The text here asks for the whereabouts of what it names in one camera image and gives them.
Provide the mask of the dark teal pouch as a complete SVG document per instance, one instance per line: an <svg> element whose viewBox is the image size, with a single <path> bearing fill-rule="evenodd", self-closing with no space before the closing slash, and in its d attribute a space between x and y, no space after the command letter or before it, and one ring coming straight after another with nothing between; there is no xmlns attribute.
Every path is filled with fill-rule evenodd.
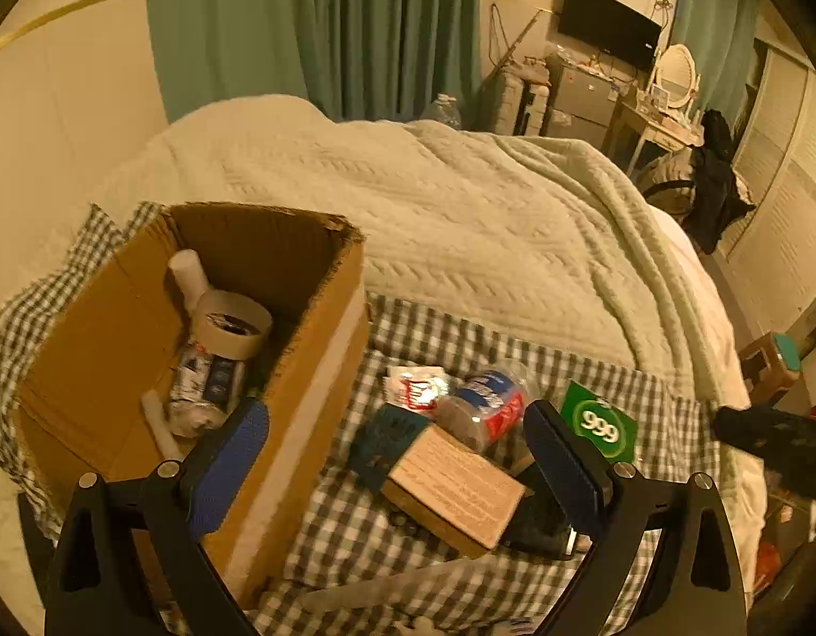
<svg viewBox="0 0 816 636"><path fill-rule="evenodd" d="M359 428L348 456L348 468L369 491L379 492L430 419L387 403Z"/></svg>

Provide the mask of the wooden stool teal seat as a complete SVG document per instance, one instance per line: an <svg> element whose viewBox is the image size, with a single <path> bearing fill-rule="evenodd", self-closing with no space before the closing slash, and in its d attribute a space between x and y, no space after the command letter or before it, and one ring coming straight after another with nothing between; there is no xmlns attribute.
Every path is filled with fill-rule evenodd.
<svg viewBox="0 0 816 636"><path fill-rule="evenodd" d="M775 405L802 374L799 350L787 334L769 332L740 353L740 369L753 407Z"/></svg>

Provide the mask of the black television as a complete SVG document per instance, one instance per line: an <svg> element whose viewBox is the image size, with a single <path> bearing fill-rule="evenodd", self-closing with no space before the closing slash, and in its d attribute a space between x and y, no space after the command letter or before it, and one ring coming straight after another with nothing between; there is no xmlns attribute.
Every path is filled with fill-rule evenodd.
<svg viewBox="0 0 816 636"><path fill-rule="evenodd" d="M563 0L557 31L636 70L650 70L661 26L618 0Z"/></svg>

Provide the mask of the black clothes pile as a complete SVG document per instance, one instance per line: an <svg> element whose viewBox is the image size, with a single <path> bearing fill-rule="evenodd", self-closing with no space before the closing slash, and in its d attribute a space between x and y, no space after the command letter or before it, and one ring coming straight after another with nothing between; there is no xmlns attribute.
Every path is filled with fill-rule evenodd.
<svg viewBox="0 0 816 636"><path fill-rule="evenodd" d="M749 188L733 170L729 122L715 109L701 119L703 143L651 161L636 178L645 201L678 221L697 250L713 254L731 224L756 210Z"/></svg>

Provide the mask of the oval vanity mirror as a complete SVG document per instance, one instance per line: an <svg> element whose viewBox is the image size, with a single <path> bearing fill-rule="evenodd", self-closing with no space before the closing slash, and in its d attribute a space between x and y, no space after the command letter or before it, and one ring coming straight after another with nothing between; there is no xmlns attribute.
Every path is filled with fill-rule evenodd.
<svg viewBox="0 0 816 636"><path fill-rule="evenodd" d="M682 43L668 46L658 56L654 67L652 89L659 87L665 93L665 107L685 108L698 91L700 75L693 53Z"/></svg>

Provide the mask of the tan printed paper box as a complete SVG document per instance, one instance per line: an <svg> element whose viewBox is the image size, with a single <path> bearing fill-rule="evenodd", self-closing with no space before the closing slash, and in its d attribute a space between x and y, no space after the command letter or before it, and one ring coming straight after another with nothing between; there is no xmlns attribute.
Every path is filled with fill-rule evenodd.
<svg viewBox="0 0 816 636"><path fill-rule="evenodd" d="M430 425L396 460L380 492L451 549L477 559L497 549L526 487Z"/></svg>

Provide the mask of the green curtain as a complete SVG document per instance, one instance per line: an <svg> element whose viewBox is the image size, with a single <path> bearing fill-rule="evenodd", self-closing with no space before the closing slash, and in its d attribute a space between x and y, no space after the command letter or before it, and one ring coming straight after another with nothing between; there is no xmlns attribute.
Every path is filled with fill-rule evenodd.
<svg viewBox="0 0 816 636"><path fill-rule="evenodd" d="M438 95L473 121L480 0L146 0L170 121L211 102L297 96L333 121L419 118Z"/></svg>

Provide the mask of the white tape roll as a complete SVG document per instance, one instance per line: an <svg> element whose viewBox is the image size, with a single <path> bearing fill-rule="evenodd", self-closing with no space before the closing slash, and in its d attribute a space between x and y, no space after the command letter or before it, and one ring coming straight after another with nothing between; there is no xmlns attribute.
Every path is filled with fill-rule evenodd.
<svg viewBox="0 0 816 636"><path fill-rule="evenodd" d="M210 355L237 360L253 359L273 327L266 308L243 294L210 290L198 300L192 319L192 337Z"/></svg>

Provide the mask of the green 999 medicine box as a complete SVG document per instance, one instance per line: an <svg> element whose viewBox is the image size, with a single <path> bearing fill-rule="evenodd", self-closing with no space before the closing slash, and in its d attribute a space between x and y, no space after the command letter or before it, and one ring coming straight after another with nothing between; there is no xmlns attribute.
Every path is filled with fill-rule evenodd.
<svg viewBox="0 0 816 636"><path fill-rule="evenodd" d="M638 422L602 396L570 381L560 415L575 434L592 445L610 464L634 464Z"/></svg>

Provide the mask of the clear water bottle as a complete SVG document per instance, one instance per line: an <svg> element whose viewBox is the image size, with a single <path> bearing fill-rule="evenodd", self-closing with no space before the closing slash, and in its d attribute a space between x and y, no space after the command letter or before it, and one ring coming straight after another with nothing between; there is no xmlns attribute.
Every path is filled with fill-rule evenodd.
<svg viewBox="0 0 816 636"><path fill-rule="evenodd" d="M446 127L456 131L461 129L461 112L458 109L457 98L448 93L438 93L436 99L424 109L421 118L426 121L444 123Z"/></svg>

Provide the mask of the white red sachet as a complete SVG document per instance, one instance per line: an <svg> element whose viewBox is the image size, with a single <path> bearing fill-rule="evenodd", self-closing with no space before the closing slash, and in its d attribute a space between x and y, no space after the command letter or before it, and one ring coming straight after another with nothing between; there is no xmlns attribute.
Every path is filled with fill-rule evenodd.
<svg viewBox="0 0 816 636"><path fill-rule="evenodd" d="M441 366L390 366L382 377L388 405L434 418L438 402L451 392L450 376Z"/></svg>

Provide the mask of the clear jar red blue label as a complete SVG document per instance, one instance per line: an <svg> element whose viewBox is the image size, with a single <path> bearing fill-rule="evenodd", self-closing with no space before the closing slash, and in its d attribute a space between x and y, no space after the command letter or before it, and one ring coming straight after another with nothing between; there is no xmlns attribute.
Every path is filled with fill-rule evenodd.
<svg viewBox="0 0 816 636"><path fill-rule="evenodd" d="M438 402L436 424L475 452L507 435L537 398L533 372L525 363L503 359L474 373Z"/></svg>

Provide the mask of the white dressing table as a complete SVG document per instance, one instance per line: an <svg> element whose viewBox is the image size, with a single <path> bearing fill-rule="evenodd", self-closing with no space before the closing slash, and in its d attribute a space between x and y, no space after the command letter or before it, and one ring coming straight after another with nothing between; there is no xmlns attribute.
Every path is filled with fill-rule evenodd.
<svg viewBox="0 0 816 636"><path fill-rule="evenodd" d="M653 117L621 96L615 103L600 151L635 180L651 158L701 146L703 142L700 128L685 128L664 113Z"/></svg>

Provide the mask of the white tube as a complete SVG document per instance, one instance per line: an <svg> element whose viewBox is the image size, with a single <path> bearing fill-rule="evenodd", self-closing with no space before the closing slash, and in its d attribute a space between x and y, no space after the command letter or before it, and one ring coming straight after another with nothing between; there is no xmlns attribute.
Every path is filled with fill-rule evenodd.
<svg viewBox="0 0 816 636"><path fill-rule="evenodd" d="M191 317L196 317L200 301L212 290L200 256L193 249L177 251L168 260L168 269L180 289L185 310Z"/></svg>

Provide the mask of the cream knitted blanket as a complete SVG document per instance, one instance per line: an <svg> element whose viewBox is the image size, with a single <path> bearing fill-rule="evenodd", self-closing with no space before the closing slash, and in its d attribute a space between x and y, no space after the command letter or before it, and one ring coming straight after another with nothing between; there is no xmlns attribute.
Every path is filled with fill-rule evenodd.
<svg viewBox="0 0 816 636"><path fill-rule="evenodd" d="M674 218L579 139L333 122L311 102L211 103L105 175L116 221L144 201L341 214L371 292L659 377L675 395L750 399L714 281Z"/></svg>

